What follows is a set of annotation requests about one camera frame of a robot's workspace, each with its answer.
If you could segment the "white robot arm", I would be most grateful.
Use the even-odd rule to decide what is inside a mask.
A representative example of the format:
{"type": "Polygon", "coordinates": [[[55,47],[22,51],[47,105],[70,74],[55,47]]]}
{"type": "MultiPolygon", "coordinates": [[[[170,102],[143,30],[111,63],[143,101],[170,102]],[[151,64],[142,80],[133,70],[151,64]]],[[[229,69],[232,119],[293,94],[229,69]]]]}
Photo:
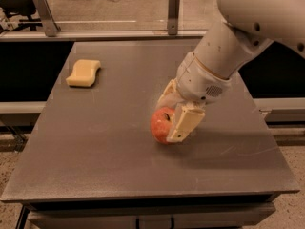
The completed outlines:
{"type": "Polygon", "coordinates": [[[158,99],[151,117],[160,143],[183,141],[206,106],[231,88],[232,74],[272,43],[299,55],[305,48],[305,0],[216,0],[221,18],[189,52],[158,99]]]}

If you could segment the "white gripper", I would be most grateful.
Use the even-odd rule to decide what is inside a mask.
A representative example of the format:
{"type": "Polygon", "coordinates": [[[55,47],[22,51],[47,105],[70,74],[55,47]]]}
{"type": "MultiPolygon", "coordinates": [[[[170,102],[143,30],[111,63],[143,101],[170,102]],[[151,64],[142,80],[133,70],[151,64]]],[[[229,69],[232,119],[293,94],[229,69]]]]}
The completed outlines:
{"type": "Polygon", "coordinates": [[[231,88],[231,80],[224,80],[206,70],[189,52],[177,69],[176,80],[172,79],[156,103],[156,110],[163,107],[175,108],[173,125],[166,140],[182,142],[205,117],[206,104],[215,103],[231,88]]]}

